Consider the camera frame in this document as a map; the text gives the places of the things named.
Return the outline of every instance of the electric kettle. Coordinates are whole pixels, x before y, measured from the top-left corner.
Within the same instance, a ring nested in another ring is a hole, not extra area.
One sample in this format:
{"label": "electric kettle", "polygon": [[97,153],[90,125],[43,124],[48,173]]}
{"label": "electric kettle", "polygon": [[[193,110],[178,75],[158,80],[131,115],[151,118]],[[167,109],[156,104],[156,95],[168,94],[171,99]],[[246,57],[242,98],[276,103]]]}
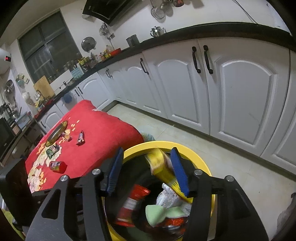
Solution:
{"label": "electric kettle", "polygon": [[158,37],[158,36],[163,35],[165,33],[166,33],[165,28],[156,27],[156,26],[154,26],[154,28],[152,28],[152,30],[150,31],[150,35],[152,37]]}

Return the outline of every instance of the red bowl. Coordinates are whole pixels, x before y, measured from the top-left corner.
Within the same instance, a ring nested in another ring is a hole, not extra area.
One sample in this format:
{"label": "red bowl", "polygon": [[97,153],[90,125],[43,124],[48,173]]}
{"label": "red bowl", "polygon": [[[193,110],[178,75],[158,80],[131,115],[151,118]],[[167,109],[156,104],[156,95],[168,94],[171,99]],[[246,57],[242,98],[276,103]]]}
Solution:
{"label": "red bowl", "polygon": [[119,49],[115,49],[115,50],[112,51],[110,54],[111,54],[111,56],[115,56],[115,55],[118,55],[119,53],[121,53],[121,48],[119,48]]}

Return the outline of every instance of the window frame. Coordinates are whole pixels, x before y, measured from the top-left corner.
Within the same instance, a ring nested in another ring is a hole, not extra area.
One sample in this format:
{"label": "window frame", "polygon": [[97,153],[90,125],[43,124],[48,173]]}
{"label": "window frame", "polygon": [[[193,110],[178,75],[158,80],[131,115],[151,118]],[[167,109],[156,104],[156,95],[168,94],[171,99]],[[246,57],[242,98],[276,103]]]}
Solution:
{"label": "window frame", "polygon": [[[59,31],[58,33],[56,33],[53,37],[51,37],[51,38],[48,39],[47,41],[45,41],[44,35],[43,35],[43,33],[42,33],[42,30],[41,30],[41,24],[42,24],[43,21],[45,21],[46,19],[52,17],[52,16],[55,15],[55,14],[59,14],[59,15],[60,15],[61,20],[63,21],[63,24],[65,25],[65,28],[64,28],[63,30]],[[23,55],[23,52],[22,52],[22,49],[21,49],[20,39],[21,39],[23,36],[25,36],[25,35],[26,35],[30,30],[32,30],[33,28],[38,28],[38,30],[39,30],[39,34],[40,34],[40,36],[41,36],[41,38],[42,38],[42,43],[43,43],[43,44],[42,44],[40,47],[38,47],[37,49],[35,49],[34,51],[32,51],[31,53],[29,53],[29,54],[27,54],[26,56],[24,56],[24,55]],[[35,81],[35,80],[32,78],[32,75],[31,75],[31,73],[30,73],[30,71],[29,71],[29,68],[28,68],[28,66],[27,66],[26,61],[27,61],[32,55],[34,55],[36,52],[38,52],[40,49],[42,49],[42,48],[44,47],[45,50],[46,50],[46,53],[47,53],[47,54],[49,55],[49,57],[50,57],[50,61],[49,61],[49,62],[50,62],[50,64],[52,65],[52,68],[53,68],[53,69],[57,69],[57,65],[55,64],[55,61],[54,61],[54,59],[53,59],[53,57],[52,57],[52,54],[50,53],[50,50],[49,50],[47,44],[48,44],[50,41],[52,41],[53,39],[55,39],[56,37],[60,36],[60,35],[63,34],[63,33],[66,33],[66,32],[70,35],[71,39],[73,40],[73,43],[75,44],[75,46],[76,46],[76,48],[77,48],[77,53],[80,53],[80,54],[81,54],[79,48],[78,48],[77,45],[76,45],[76,42],[75,42],[74,39],[73,39],[73,36],[72,36],[70,30],[68,29],[68,26],[67,26],[67,24],[66,24],[66,22],[65,22],[65,20],[64,20],[64,17],[63,17],[63,15],[62,15],[61,11],[54,12],[54,13],[52,13],[50,16],[47,16],[45,19],[43,19],[42,21],[38,22],[36,25],[34,25],[34,26],[32,26],[30,29],[28,29],[28,30],[27,30],[27,31],[26,31],[26,32],[25,32],[20,38],[17,39],[18,46],[19,46],[20,53],[21,53],[22,59],[23,59],[23,61],[24,61],[25,67],[26,67],[26,69],[27,69],[27,72],[28,72],[28,74],[29,74],[30,79],[32,80],[32,82],[33,82],[34,84],[35,84],[38,80]]]}

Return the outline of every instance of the red digital display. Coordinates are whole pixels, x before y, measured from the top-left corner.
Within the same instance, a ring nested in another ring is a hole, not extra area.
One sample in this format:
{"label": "red digital display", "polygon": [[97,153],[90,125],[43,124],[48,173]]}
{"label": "red digital display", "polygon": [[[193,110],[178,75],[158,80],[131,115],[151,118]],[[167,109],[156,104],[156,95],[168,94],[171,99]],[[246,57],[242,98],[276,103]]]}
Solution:
{"label": "red digital display", "polygon": [[11,62],[11,57],[5,56],[5,61]]}

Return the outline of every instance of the floor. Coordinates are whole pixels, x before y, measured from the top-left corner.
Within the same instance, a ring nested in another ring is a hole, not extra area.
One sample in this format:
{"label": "floor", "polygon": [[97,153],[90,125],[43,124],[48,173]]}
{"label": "floor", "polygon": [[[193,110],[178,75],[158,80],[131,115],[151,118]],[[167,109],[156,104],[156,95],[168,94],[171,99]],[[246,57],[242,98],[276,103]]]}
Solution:
{"label": "floor", "polygon": [[[296,191],[295,177],[194,130],[161,121],[158,117],[122,104],[114,106],[108,114],[133,125],[139,131],[152,134],[156,140],[173,141],[189,147],[204,160],[213,176],[234,176],[253,203],[269,239],[275,235],[277,218],[289,206],[290,196]],[[214,233],[211,225],[209,237],[213,237]]]}

